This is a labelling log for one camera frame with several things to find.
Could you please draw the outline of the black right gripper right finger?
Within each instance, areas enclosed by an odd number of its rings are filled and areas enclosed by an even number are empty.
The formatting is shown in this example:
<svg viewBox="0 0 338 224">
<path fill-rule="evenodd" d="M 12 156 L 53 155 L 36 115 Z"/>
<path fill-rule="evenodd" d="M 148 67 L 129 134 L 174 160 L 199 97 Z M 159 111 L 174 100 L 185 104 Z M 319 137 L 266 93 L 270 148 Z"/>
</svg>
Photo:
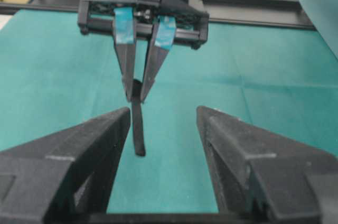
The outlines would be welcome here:
<svg viewBox="0 0 338 224">
<path fill-rule="evenodd" d="M 206 106 L 196 123 L 220 212 L 337 223 L 336 156 Z"/>
</svg>

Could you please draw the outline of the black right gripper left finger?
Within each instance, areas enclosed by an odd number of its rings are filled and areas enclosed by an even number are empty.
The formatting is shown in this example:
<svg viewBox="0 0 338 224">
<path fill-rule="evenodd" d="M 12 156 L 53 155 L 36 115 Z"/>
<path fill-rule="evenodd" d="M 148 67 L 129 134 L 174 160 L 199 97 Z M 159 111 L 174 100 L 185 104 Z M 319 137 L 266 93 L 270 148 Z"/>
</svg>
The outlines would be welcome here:
<svg viewBox="0 0 338 224">
<path fill-rule="evenodd" d="M 1 223 L 106 212 L 129 128 L 124 107 L 1 151 Z"/>
</svg>

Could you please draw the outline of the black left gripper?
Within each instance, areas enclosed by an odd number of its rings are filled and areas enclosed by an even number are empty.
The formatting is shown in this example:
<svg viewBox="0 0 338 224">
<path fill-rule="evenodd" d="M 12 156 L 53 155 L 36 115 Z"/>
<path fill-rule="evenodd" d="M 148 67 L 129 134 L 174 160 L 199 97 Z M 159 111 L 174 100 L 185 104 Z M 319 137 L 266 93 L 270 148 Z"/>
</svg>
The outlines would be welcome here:
<svg viewBox="0 0 338 224">
<path fill-rule="evenodd" d="M 80 0 L 78 8 L 82 34 L 113 32 L 128 101 L 133 93 L 136 23 L 139 38 L 148 38 L 152 33 L 140 92 L 144 102 L 173 42 L 198 49 L 208 40 L 208 21 L 209 14 L 201 0 Z"/>
</svg>

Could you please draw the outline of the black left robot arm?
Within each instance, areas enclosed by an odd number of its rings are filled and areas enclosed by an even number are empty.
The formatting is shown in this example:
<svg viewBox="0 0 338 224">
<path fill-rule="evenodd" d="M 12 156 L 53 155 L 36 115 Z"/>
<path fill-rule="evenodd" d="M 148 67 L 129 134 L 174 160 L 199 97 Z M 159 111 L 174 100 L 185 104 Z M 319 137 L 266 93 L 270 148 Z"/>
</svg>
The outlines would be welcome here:
<svg viewBox="0 0 338 224">
<path fill-rule="evenodd" d="M 209 14 L 201 0 L 80 0 L 82 34 L 110 34 L 126 98 L 132 99 L 136 44 L 148 42 L 140 100 L 145 100 L 174 44 L 199 49 L 208 39 Z"/>
</svg>

